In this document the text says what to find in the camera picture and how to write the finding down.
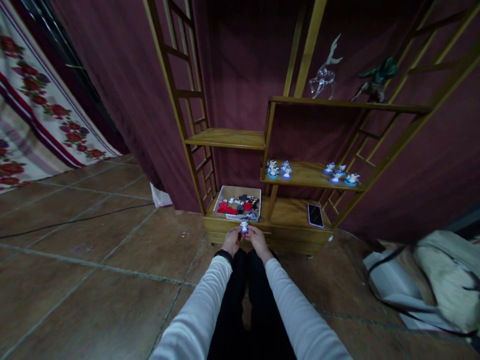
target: shelf board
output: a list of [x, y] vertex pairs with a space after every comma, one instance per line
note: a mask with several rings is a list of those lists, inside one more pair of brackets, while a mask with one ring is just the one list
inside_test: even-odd
[[271, 96], [270, 100], [274, 103], [321, 105], [321, 106], [330, 106], [330, 107], [338, 107], [338, 108], [383, 110], [383, 111], [391, 111], [396, 113], [409, 113], [409, 114], [428, 114], [432, 111], [432, 108], [429, 106], [397, 105], [397, 104], [361, 102], [361, 101], [311, 99], [306, 97]]
[[[284, 160], [277, 160], [277, 164], [280, 167]], [[302, 186], [310, 188], [324, 188], [324, 189], [338, 189], [348, 190], [355, 192], [364, 191], [364, 187], [359, 182], [356, 186], [345, 185], [343, 180], [339, 184], [333, 184], [329, 181], [331, 175], [325, 175], [324, 169], [327, 167], [320, 162], [309, 161], [289, 161], [291, 167], [291, 179], [285, 180], [279, 174], [277, 178], [269, 178], [267, 172], [265, 172], [264, 178], [260, 179], [262, 183], [268, 183], [273, 185], [290, 185], [290, 186]]]
[[[239, 223], [237, 220], [228, 220], [226, 218], [220, 218], [214, 214], [214, 207], [215, 207], [215, 203], [217, 202], [217, 198], [218, 198], [218, 194], [215, 196], [213, 201], [208, 206], [205, 217], [220, 220], [220, 221], [231, 222], [233, 224], [232, 227], [234, 227], [235, 224]], [[279, 227], [304, 228], [304, 229], [331, 232], [332, 225], [330, 223], [329, 218], [327, 217], [327, 214], [323, 209], [321, 210], [321, 213], [322, 213], [323, 222], [325, 225], [324, 228], [320, 228], [320, 227], [309, 224], [309, 215], [307, 213], [308, 204], [319, 205], [318, 201], [315, 201], [315, 200], [277, 197], [275, 202], [275, 208], [273, 209], [273, 213], [271, 215], [271, 219], [270, 221], [267, 221], [266, 216], [267, 216], [267, 209], [270, 205], [270, 197], [262, 196], [259, 223], [265, 226], [275, 225]]]
[[185, 143], [222, 148], [265, 150], [265, 133], [263, 131], [209, 127], [205, 131], [188, 138]]

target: wooden shelving unit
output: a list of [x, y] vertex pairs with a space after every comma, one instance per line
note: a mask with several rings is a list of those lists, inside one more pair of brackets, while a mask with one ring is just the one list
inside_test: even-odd
[[[260, 180], [267, 184], [267, 189], [261, 199], [262, 215], [260, 221], [255, 225], [264, 232], [267, 243], [273, 249], [313, 255], [322, 248], [323, 244], [332, 235], [333, 230], [345, 219], [353, 207], [372, 187], [375, 181], [395, 160], [402, 149], [413, 139], [417, 132], [427, 123], [434, 112], [475, 68], [480, 60], [480, 43], [477, 42], [460, 59], [448, 62], [444, 61], [447, 54], [479, 12], [480, 2], [477, 1], [476, 4], [468, 10], [461, 11], [445, 19], [433, 22], [428, 26], [424, 26], [435, 5], [434, 0], [426, 0], [419, 16], [412, 24], [411, 32], [408, 34], [404, 43], [400, 46], [397, 54], [394, 56], [397, 65], [400, 66], [404, 61], [413, 41], [419, 35], [429, 34], [429, 36], [423, 44], [423, 47], [419, 50], [416, 56], [414, 56], [414, 60], [408, 66], [405, 73], [403, 75], [399, 74], [401, 77], [400, 82], [392, 91], [388, 103], [378, 104], [302, 98], [310, 69], [312, 54], [314, 53], [320, 25], [322, 23], [322, 17], [327, 3], [327, 0], [314, 0], [308, 33], [305, 38], [304, 49], [302, 56], [300, 57], [298, 71], [295, 72], [295, 63], [298, 57], [300, 38], [306, 16], [305, 4], [301, 6], [297, 17], [283, 96], [272, 96], [269, 99], [265, 99], [265, 101], [268, 101], [265, 131], [211, 128], [209, 126], [208, 116], [205, 112], [206, 104], [203, 91], [204, 86], [202, 83], [202, 73], [198, 67], [200, 59], [198, 55], [199, 51], [195, 34], [195, 23], [192, 16], [192, 5], [190, 4], [190, 1], [185, 0], [185, 13], [173, 2], [173, 0], [165, 0], [165, 15], [169, 30], [168, 35], [171, 38], [172, 46], [165, 42], [155, 0], [143, 0], [143, 3], [150, 22], [150, 28], [163, 70], [163, 75], [166, 79], [167, 89], [173, 106], [178, 130], [180, 131], [183, 140], [185, 155], [190, 165], [190, 173], [203, 213], [205, 228], [208, 232], [209, 241], [212, 243], [223, 243], [225, 233], [231, 227], [237, 225], [238, 222], [217, 217], [213, 212], [218, 198], [218, 186], [211, 147], [263, 151]], [[175, 13], [178, 17], [178, 27], [173, 24], [172, 13]], [[441, 50], [433, 63], [428, 66], [418, 67], [420, 60], [436, 36], [437, 30], [452, 23], [457, 23], [456, 30], [446, 42], [445, 47]], [[179, 29], [181, 42], [177, 39], [178, 30], [176, 29]], [[187, 32], [190, 34], [190, 42], [186, 39]], [[190, 90], [176, 88], [170, 63], [173, 58], [181, 59], [181, 61], [187, 63], [186, 71], [188, 72], [190, 79]], [[445, 69], [451, 70], [450, 74], [446, 77], [444, 83], [435, 89], [434, 94], [431, 96], [427, 104], [401, 105], [393, 103], [409, 75], [441, 71]], [[289, 96], [294, 73], [297, 73], [297, 80], [293, 90], [293, 96]], [[194, 74], [197, 80], [196, 83], [193, 81]], [[198, 98], [201, 101], [202, 117], [200, 119], [192, 118], [190, 105], [190, 99], [192, 98]], [[183, 118], [181, 102], [184, 102], [187, 106], [187, 120], [191, 130], [191, 136], [189, 136], [187, 132], [187, 125]], [[283, 180], [281, 177], [276, 179], [270, 179], [267, 177], [266, 165], [276, 104], [300, 104], [304, 106], [359, 109], [360, 117], [357, 119], [358, 121], [355, 121], [358, 125], [355, 128], [348, 145], [343, 149], [342, 155], [336, 163], [348, 164], [346, 168], [346, 171], [348, 172], [356, 161], [361, 161], [372, 169], [370, 176], [364, 180], [362, 184], [358, 184], [356, 187], [350, 187], [343, 183], [332, 184], [328, 181], [329, 177], [322, 172], [325, 168], [325, 164], [319, 162], [290, 161], [290, 166], [293, 170], [293, 177], [291, 180]], [[392, 119], [386, 122], [384, 130], [381, 133], [375, 134], [363, 129], [363, 125], [368, 120], [372, 111], [392, 112], [394, 114]], [[400, 115], [405, 113], [414, 114], [413, 121], [393, 142], [389, 150], [386, 152], [385, 157], [380, 160], [378, 164], [373, 163], [373, 155], [376, 153], [385, 138], [390, 134]], [[368, 141], [374, 142], [374, 146], [369, 154], [362, 155], [361, 151], [364, 149]], [[198, 151], [203, 151], [204, 156], [199, 164], [196, 164], [193, 155]], [[210, 165], [210, 171], [208, 174], [205, 174], [204, 168], [207, 164]], [[279, 186], [322, 188], [324, 191], [318, 201], [282, 198], [277, 197]], [[341, 202], [344, 195], [352, 192], [352, 199], [342, 206]], [[334, 194], [338, 194], [335, 201], [332, 200]], [[320, 204], [322, 206], [322, 215], [325, 223], [324, 228], [320, 229], [308, 223], [307, 204]], [[332, 222], [325, 213], [327, 207], [331, 207], [336, 214], [335, 219], [331, 219]]]
[[222, 148], [265, 150], [265, 133], [263, 131], [210, 127], [189, 137], [185, 140], [185, 143]]

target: person's right hand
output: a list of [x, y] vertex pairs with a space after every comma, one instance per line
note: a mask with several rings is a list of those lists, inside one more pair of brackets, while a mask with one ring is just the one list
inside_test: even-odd
[[266, 265], [267, 262], [274, 257], [265, 242], [264, 233], [258, 227], [249, 224], [248, 232], [245, 234], [245, 240], [251, 242], [263, 265]]

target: green figurine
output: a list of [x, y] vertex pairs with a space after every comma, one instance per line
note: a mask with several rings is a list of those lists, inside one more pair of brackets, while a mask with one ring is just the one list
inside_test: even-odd
[[383, 103], [385, 101], [385, 83], [388, 79], [394, 77], [397, 73], [398, 67], [394, 63], [394, 58], [389, 57], [380, 66], [366, 72], [359, 74], [360, 79], [372, 77], [370, 81], [367, 81], [358, 88], [358, 92], [350, 101], [356, 101], [360, 94], [368, 94], [369, 103]]

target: black cable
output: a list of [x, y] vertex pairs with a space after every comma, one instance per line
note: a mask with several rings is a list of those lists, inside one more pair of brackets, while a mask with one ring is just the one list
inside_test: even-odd
[[472, 336], [474, 336], [478, 329], [475, 329], [473, 331], [470, 331], [468, 333], [464, 333], [464, 332], [458, 332], [458, 331], [452, 331], [452, 330], [447, 330], [447, 329], [444, 329], [440, 326], [436, 326], [436, 325], [433, 325], [433, 324], [430, 324], [414, 315], [412, 315], [411, 313], [409, 313], [409, 311], [412, 311], [414, 313], [432, 313], [431, 311], [428, 311], [428, 310], [424, 310], [424, 309], [417, 309], [417, 308], [411, 308], [409, 310], [405, 310], [404, 308], [401, 308], [399, 306], [396, 306], [388, 301], [385, 301], [383, 300], [381, 297], [379, 297], [375, 291], [373, 290], [372, 288], [372, 285], [370, 285], [370, 278], [371, 278], [371, 273], [372, 271], [377, 268], [378, 266], [384, 264], [384, 263], [387, 263], [389, 262], [390, 260], [393, 260], [394, 258], [396, 258], [398, 255], [400, 255], [400, 253], [402, 251], [404, 251], [406, 248], [407, 248], [407, 244], [406, 245], [403, 245], [402, 247], [399, 247], [397, 250], [395, 250], [394, 252], [392, 252], [390, 255], [388, 255], [386, 258], [374, 263], [372, 265], [372, 267], [370, 269], [368, 269], [368, 273], [366, 275], [366, 283], [368, 285], [368, 288], [370, 289], [370, 292], [372, 293], [372, 295], [375, 297], [375, 299], [377, 299], [377, 301], [381, 302], [382, 304], [384, 304], [386, 307], [390, 308], [390, 309], [393, 309], [395, 310], [396, 312], [400, 313], [400, 314], [403, 314], [405, 316], [408, 316], [409, 318], [412, 318], [412, 319], [415, 319], [417, 321], [420, 321], [424, 324], [427, 324], [427, 325], [430, 325], [430, 326], [433, 326], [437, 329], [440, 329], [446, 333], [449, 333], [449, 334], [452, 334], [452, 335], [455, 335], [455, 336], [458, 336], [458, 337], [461, 337], [461, 338], [470, 338]]
[[150, 203], [144, 204], [144, 205], [137, 205], [137, 206], [125, 207], [125, 208], [123, 208], [123, 209], [115, 210], [115, 211], [112, 211], [112, 212], [107, 212], [107, 213], [104, 213], [104, 214], [102, 214], [102, 215], [96, 215], [96, 216], [92, 216], [92, 217], [86, 217], [86, 218], [84, 218], [84, 219], [72, 220], [72, 221], [67, 221], [67, 222], [60, 222], [60, 223], [58, 223], [58, 224], [53, 224], [53, 225], [48, 225], [48, 226], [44, 226], [44, 227], [39, 227], [39, 228], [37, 228], [37, 229], [35, 229], [35, 230], [29, 230], [29, 231], [25, 231], [25, 232], [19, 232], [19, 233], [12, 234], [12, 235], [0, 236], [0, 240], [1, 240], [1, 239], [6, 239], [6, 238], [13, 238], [13, 237], [20, 236], [20, 235], [30, 234], [30, 233], [34, 233], [34, 232], [37, 232], [37, 231], [40, 231], [40, 230], [43, 230], [43, 229], [53, 228], [53, 227], [57, 227], [57, 226], [65, 225], [65, 224], [73, 224], [73, 223], [78, 223], [78, 222], [85, 221], [85, 220], [91, 220], [91, 219], [101, 218], [101, 217], [103, 217], [103, 216], [107, 216], [107, 215], [119, 213], [119, 212], [122, 212], [122, 211], [125, 211], [125, 210], [142, 208], [142, 207], [144, 207], [144, 206], [150, 206], [150, 205], [155, 205], [155, 204], [154, 204], [153, 202], [150, 202]]

